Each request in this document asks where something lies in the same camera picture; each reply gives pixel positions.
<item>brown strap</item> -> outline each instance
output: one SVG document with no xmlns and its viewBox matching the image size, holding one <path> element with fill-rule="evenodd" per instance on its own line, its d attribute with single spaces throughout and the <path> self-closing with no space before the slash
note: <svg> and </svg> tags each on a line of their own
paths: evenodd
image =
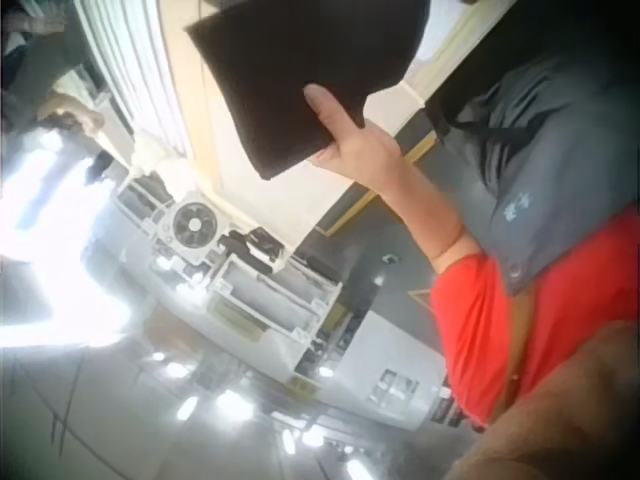
<svg viewBox="0 0 640 480">
<path fill-rule="evenodd" d="M 502 395 L 489 419 L 489 424 L 495 423 L 516 401 L 526 364 L 529 334 L 533 328 L 534 318 L 535 286 L 531 283 L 511 299 L 511 342 L 507 363 L 507 379 Z"/>
</svg>

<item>gray jacket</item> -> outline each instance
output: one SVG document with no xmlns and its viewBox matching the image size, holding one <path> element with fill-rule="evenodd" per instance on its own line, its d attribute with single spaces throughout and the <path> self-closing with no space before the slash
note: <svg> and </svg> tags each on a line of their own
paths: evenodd
<svg viewBox="0 0 640 480">
<path fill-rule="evenodd" d="M 638 197 L 640 82 L 605 48 L 508 73 L 447 130 L 496 197 L 492 245 L 511 295 Z"/>
</svg>

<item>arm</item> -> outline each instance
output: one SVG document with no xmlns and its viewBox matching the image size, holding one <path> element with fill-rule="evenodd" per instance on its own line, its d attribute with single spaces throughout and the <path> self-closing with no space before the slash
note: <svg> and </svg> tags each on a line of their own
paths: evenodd
<svg viewBox="0 0 640 480">
<path fill-rule="evenodd" d="M 326 89 L 310 85 L 307 102 L 335 142 L 312 160 L 373 190 L 404 221 L 436 273 L 481 248 L 446 197 L 375 125 L 360 129 Z"/>
<path fill-rule="evenodd" d="M 9 13 L 2 20 L 2 27 L 8 33 L 26 32 L 33 35 L 51 35 L 64 32 L 64 17 L 31 17 L 26 13 Z"/>
<path fill-rule="evenodd" d="M 102 114 L 94 112 L 77 98 L 64 93 L 54 92 L 38 109 L 38 120 L 43 120 L 54 113 L 71 113 L 82 124 L 85 133 L 91 137 L 95 136 L 104 126 Z"/>
<path fill-rule="evenodd" d="M 447 479 L 604 473 L 640 418 L 637 335 L 633 322 L 605 327 L 490 427 Z"/>
</svg>

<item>hand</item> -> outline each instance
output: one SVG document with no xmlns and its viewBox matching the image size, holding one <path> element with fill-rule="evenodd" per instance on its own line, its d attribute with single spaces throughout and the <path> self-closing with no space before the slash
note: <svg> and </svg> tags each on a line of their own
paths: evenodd
<svg viewBox="0 0 640 480">
<path fill-rule="evenodd" d="M 9 32 L 50 35 L 64 32 L 64 16 L 31 17 L 26 13 L 12 13 L 3 20 L 3 27 Z"/>
<path fill-rule="evenodd" d="M 64 23 L 64 17 L 30 17 L 26 26 L 28 32 L 45 36 L 64 32 Z"/>
<path fill-rule="evenodd" d="M 95 137 L 104 127 L 104 115 L 99 112 L 89 111 L 84 115 L 79 115 L 80 123 L 84 133 L 89 137 Z"/>
<path fill-rule="evenodd" d="M 409 170 L 398 143 L 380 127 L 359 128 L 338 100 L 319 85 L 308 85 L 304 94 L 334 143 L 311 158 L 326 170 L 350 178 L 384 195 L 398 188 Z"/>
</svg>

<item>ventilation fan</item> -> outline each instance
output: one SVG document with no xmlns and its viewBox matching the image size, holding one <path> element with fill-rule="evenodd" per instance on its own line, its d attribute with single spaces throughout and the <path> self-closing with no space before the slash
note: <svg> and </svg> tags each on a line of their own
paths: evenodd
<svg viewBox="0 0 640 480">
<path fill-rule="evenodd" d="M 173 218 L 173 234 L 186 248 L 204 248 L 216 236 L 218 220 L 207 205 L 189 203 L 183 205 Z"/>
<path fill-rule="evenodd" d="M 200 265 L 230 227 L 229 217 L 200 193 L 174 205 L 158 224 L 158 238 L 191 265 Z"/>
</svg>

